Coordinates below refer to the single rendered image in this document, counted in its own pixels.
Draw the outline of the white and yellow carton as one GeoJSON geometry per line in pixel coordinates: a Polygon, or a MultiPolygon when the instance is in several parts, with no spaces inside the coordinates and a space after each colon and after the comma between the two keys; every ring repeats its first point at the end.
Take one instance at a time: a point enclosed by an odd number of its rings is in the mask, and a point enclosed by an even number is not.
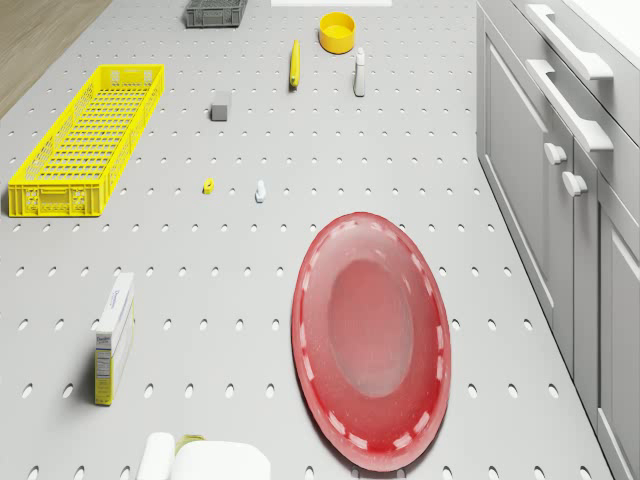
{"type": "Polygon", "coordinates": [[[134,274],[121,273],[116,278],[96,330],[96,405],[111,405],[122,379],[134,336],[134,296],[134,274]]]}

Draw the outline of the red plate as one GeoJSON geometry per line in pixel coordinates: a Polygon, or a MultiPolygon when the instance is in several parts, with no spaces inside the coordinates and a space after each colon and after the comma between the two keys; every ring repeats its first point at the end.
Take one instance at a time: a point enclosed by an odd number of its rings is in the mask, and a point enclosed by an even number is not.
{"type": "Polygon", "coordinates": [[[404,231],[368,212],[324,227],[299,269],[291,341],[306,404],[350,462],[389,472],[427,450],[452,349],[437,282],[404,231]]]}

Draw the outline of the yellow bowl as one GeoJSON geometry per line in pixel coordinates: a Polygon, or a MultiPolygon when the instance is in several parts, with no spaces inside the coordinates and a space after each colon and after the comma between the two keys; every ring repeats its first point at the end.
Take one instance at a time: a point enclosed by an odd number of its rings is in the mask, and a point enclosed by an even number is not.
{"type": "Polygon", "coordinates": [[[319,23],[320,44],[329,53],[347,53],[354,47],[355,31],[356,24],[350,15],[344,12],[328,13],[319,23]]]}

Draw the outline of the dark grey basket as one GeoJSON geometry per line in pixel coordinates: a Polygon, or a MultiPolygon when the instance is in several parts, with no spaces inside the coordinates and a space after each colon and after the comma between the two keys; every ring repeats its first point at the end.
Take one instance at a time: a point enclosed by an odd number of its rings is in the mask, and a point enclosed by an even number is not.
{"type": "Polygon", "coordinates": [[[185,7],[188,28],[238,27],[248,0],[190,0],[185,7]]]}

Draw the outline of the tall white bottle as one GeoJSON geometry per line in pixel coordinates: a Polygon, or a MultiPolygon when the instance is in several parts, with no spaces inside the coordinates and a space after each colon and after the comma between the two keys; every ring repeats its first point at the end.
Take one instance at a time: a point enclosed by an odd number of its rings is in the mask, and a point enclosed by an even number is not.
{"type": "Polygon", "coordinates": [[[353,90],[356,97],[363,97],[366,92],[366,68],[365,68],[366,55],[364,49],[359,47],[356,52],[355,60],[355,74],[353,90]]]}

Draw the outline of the white cabinet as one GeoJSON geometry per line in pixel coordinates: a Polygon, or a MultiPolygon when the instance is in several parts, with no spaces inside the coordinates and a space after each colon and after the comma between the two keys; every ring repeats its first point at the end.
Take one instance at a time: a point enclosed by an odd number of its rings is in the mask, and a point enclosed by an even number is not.
{"type": "Polygon", "coordinates": [[[477,151],[613,474],[640,480],[640,0],[475,0],[477,151]]]}

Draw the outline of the yellow basket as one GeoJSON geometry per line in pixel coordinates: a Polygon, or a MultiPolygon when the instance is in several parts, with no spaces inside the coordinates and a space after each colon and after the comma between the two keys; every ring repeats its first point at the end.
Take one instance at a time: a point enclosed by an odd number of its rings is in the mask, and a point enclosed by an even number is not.
{"type": "Polygon", "coordinates": [[[162,64],[97,67],[10,179],[9,215],[101,215],[163,91],[162,64]]]}

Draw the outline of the grey cube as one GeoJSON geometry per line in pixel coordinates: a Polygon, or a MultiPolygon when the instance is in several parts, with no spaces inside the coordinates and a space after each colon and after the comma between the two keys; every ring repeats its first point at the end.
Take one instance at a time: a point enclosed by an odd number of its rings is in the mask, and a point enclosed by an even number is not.
{"type": "Polygon", "coordinates": [[[216,91],[210,104],[210,119],[224,122],[229,119],[232,105],[232,92],[227,90],[216,91]]]}

